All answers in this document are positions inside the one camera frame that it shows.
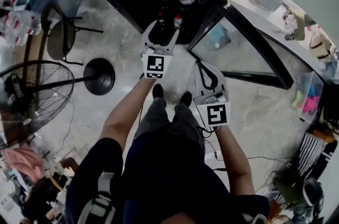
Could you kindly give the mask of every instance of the gray pants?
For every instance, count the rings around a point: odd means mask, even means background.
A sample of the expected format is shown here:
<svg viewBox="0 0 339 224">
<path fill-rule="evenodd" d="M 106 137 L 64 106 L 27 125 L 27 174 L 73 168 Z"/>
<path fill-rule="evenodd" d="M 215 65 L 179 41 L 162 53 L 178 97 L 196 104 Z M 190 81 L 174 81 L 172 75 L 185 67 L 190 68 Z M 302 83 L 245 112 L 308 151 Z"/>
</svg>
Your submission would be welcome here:
<svg viewBox="0 0 339 224">
<path fill-rule="evenodd" d="M 175 107 L 173 122 L 168 120 L 165 110 L 166 102 L 163 98 L 155 98 L 140 122 L 135 138 L 147 132 L 164 132 L 177 136 L 184 136 L 196 142 L 205 153 L 202 131 L 192 114 L 192 111 L 180 103 Z"/>
</svg>

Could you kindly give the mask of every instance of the plastic storage box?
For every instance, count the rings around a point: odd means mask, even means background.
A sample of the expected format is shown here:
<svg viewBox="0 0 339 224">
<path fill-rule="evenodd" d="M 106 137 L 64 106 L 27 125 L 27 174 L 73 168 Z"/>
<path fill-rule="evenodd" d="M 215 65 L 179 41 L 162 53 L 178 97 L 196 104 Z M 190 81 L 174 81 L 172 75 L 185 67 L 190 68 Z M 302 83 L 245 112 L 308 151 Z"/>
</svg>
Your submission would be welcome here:
<svg viewBox="0 0 339 224">
<path fill-rule="evenodd" d="M 304 121 L 312 123 L 317 113 L 323 86 L 322 80 L 315 72 L 303 73 L 299 76 L 292 106 L 298 110 L 300 118 Z"/>
</svg>

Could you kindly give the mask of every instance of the fan stand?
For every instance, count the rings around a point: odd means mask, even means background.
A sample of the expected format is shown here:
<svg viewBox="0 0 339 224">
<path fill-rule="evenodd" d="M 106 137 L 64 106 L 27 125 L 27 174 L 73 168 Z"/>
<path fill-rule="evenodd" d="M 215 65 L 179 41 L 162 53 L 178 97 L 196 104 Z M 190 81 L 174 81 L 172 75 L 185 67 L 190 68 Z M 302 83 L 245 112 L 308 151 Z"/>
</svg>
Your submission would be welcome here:
<svg viewBox="0 0 339 224">
<path fill-rule="evenodd" d="M 83 78 L 31 87 L 30 90 L 34 93 L 80 82 L 84 82 L 88 91 L 94 95 L 107 94 L 111 91 L 115 82 L 115 73 L 112 64 L 104 58 L 95 58 L 86 65 Z"/>
</svg>

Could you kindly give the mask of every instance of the pink cloth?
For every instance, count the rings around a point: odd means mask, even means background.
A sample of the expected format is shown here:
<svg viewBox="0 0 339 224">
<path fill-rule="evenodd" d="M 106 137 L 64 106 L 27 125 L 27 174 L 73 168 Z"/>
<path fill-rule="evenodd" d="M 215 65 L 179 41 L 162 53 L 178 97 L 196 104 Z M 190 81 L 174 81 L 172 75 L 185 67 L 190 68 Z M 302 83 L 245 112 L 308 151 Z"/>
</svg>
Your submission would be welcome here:
<svg viewBox="0 0 339 224">
<path fill-rule="evenodd" d="M 43 177 L 42 159 L 30 148 L 5 149 L 8 165 L 36 183 Z"/>
</svg>

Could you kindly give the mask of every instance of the black shirt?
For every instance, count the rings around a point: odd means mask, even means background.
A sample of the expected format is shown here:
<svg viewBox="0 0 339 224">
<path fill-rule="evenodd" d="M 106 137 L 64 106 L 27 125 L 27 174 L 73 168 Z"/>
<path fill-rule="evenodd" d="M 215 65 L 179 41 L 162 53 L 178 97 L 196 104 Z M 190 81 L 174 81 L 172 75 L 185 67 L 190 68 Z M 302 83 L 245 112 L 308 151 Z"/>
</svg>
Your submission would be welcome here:
<svg viewBox="0 0 339 224">
<path fill-rule="evenodd" d="M 99 140 L 78 168 L 67 191 L 66 215 L 76 224 L 85 204 L 96 197 L 101 173 L 122 173 L 122 151 L 112 139 Z M 232 197 L 204 163 L 203 150 L 185 137 L 145 133 L 132 144 L 119 180 L 111 185 L 121 201 L 119 222 L 161 223 L 185 212 L 196 223 L 245 223 L 242 212 L 268 216 L 265 197 Z"/>
</svg>

